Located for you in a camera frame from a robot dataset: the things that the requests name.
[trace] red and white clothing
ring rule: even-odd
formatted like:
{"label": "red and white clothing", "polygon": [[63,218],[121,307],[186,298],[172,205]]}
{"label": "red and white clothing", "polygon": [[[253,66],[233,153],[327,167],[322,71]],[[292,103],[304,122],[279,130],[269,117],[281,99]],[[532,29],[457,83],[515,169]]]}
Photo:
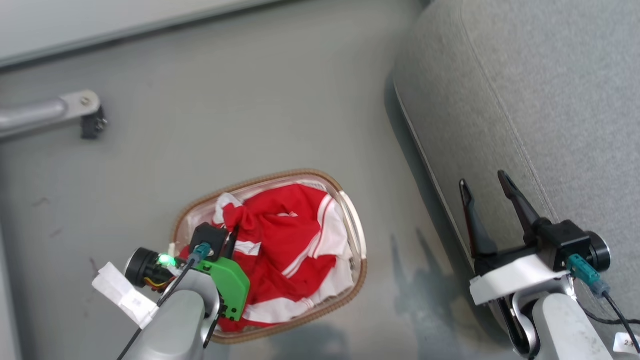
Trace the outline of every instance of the red and white clothing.
{"label": "red and white clothing", "polygon": [[289,321],[353,286],[342,212],[324,191],[293,184],[244,203],[223,194],[212,222],[239,226],[234,261],[251,282],[242,319],[221,319],[224,331]]}

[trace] green light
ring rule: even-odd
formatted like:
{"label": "green light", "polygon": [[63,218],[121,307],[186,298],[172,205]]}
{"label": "green light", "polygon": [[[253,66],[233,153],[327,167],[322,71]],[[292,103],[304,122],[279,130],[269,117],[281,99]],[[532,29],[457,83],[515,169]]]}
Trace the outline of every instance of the green light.
{"label": "green light", "polygon": [[173,259],[171,256],[167,255],[167,254],[162,254],[158,257],[158,263],[164,265],[164,266],[168,266],[168,265],[172,265],[175,266],[176,262],[175,259]]}

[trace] gray sofa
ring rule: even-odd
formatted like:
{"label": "gray sofa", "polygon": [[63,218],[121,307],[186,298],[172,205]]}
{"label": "gray sofa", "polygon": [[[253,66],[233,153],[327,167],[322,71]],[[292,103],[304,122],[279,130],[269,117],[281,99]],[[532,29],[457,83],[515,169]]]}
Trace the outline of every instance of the gray sofa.
{"label": "gray sofa", "polygon": [[[640,318],[639,34],[636,0],[441,0],[418,21],[394,72],[467,254],[461,178],[499,247],[522,244],[497,179],[504,169],[539,213],[607,240],[604,279],[628,318]],[[578,292],[596,315],[615,318]],[[624,331],[595,325],[609,347]]]}

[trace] gray floor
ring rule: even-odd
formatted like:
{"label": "gray floor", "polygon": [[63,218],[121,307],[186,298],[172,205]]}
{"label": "gray floor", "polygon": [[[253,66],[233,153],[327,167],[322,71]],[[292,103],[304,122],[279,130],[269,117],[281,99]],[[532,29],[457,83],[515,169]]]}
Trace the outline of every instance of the gray floor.
{"label": "gray floor", "polygon": [[300,167],[333,175],[353,199],[367,284],[319,321],[209,358],[516,358],[469,303],[465,264],[390,92],[422,6],[286,2],[0,74],[0,105],[90,88],[111,120],[97,142],[74,126],[0,145],[24,358],[114,359],[135,327],[92,291],[95,267],[165,249],[177,213],[203,194]]}

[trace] basket handle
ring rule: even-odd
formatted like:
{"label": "basket handle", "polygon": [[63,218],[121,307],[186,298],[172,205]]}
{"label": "basket handle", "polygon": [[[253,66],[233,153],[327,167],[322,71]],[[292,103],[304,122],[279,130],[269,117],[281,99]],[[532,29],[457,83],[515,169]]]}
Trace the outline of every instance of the basket handle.
{"label": "basket handle", "polygon": [[362,223],[360,222],[360,217],[358,216],[356,207],[353,205],[353,202],[351,201],[351,198],[349,198],[349,195],[347,195],[347,193],[345,193],[344,191],[341,191],[340,196],[344,200],[344,204],[346,205],[347,210],[349,211],[349,216],[347,216],[347,218],[353,221],[352,226],[356,231],[355,235],[357,237],[357,241],[360,246],[360,256],[362,259],[366,259],[367,243],[364,240],[364,230],[362,229]]}

